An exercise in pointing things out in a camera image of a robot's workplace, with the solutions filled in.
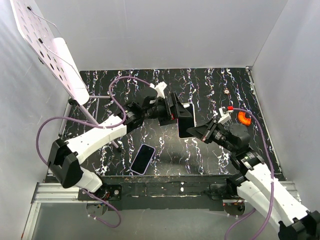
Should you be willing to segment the phone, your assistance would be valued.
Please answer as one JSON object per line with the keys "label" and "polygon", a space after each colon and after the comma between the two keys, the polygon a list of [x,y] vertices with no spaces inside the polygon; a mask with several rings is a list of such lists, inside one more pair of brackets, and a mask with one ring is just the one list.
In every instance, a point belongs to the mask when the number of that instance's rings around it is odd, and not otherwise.
{"label": "phone", "polygon": [[177,120],[178,137],[180,139],[188,139],[192,138],[193,136],[187,132],[187,129],[194,128],[196,126],[194,104],[184,103],[183,107],[191,114],[192,118]]}
{"label": "phone", "polygon": [[150,165],[155,151],[154,147],[142,144],[130,166],[130,170],[134,174],[144,175]]}

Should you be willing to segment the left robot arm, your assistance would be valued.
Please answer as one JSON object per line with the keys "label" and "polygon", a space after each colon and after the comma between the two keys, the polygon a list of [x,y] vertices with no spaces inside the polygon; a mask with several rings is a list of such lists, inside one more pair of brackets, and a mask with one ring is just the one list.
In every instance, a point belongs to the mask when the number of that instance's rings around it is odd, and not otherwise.
{"label": "left robot arm", "polygon": [[180,120],[193,120],[193,116],[175,92],[168,100],[154,88],[147,87],[91,130],[66,141],[54,141],[48,167],[63,188],[78,187],[88,191],[95,200],[101,200],[107,194],[107,185],[96,173],[83,168],[82,163],[107,143],[139,128],[147,119],[158,119],[159,124],[165,126]]}

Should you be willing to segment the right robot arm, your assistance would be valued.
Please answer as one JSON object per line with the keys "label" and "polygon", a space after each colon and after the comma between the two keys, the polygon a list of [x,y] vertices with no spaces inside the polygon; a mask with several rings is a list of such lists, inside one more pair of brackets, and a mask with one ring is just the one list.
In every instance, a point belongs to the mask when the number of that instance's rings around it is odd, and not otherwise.
{"label": "right robot arm", "polygon": [[214,142],[230,151],[231,163],[241,175],[230,179],[227,195],[250,203],[278,231],[280,240],[320,238],[320,213],[311,212],[275,178],[262,157],[250,147],[246,126],[233,124],[226,129],[212,119],[187,132],[206,144]]}

